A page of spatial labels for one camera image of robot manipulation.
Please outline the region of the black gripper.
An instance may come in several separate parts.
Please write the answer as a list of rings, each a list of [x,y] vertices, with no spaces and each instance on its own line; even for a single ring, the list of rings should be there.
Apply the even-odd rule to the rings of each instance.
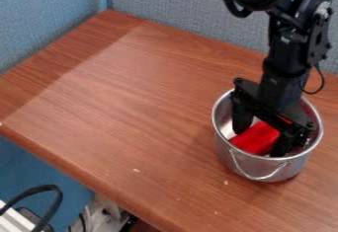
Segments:
[[[305,109],[301,107],[301,95],[305,93],[309,73],[284,76],[265,73],[260,83],[236,78],[236,90],[232,93],[233,129],[244,133],[257,116],[281,132],[272,151],[273,157],[282,157],[296,147],[304,145],[310,133],[317,128]]]

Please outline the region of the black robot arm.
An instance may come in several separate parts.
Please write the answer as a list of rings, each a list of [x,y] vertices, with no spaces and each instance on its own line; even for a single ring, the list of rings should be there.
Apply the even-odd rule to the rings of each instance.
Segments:
[[[256,12],[270,16],[269,55],[260,82],[234,80],[233,128],[241,134],[257,117],[278,133],[270,145],[274,157],[302,146],[316,129],[300,106],[310,71],[320,68],[332,48],[329,25],[332,0],[224,0],[230,13],[246,18]]]

